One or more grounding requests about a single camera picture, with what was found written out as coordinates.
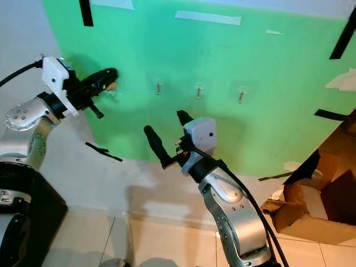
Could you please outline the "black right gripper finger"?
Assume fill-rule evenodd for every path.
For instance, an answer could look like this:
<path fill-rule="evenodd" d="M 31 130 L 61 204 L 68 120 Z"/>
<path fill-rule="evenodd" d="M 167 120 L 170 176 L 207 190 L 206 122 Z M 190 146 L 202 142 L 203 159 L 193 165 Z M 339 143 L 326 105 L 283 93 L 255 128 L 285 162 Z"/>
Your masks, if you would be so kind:
<path fill-rule="evenodd" d="M 194 118 L 188 114 L 185 110 L 178 110 L 176 112 L 178 119 L 180 120 L 181 127 L 183 128 L 185 133 L 193 133 L 194 127 L 192 126 L 191 122 L 194 121 Z"/>
<path fill-rule="evenodd" d="M 153 153 L 157 156 L 163 169 L 170 167 L 175 161 L 168 155 L 167 150 L 165 150 L 162 140 L 155 132 L 155 130 L 150 126 L 146 125 L 144 127 L 144 133 L 149 142 L 150 148 Z"/>

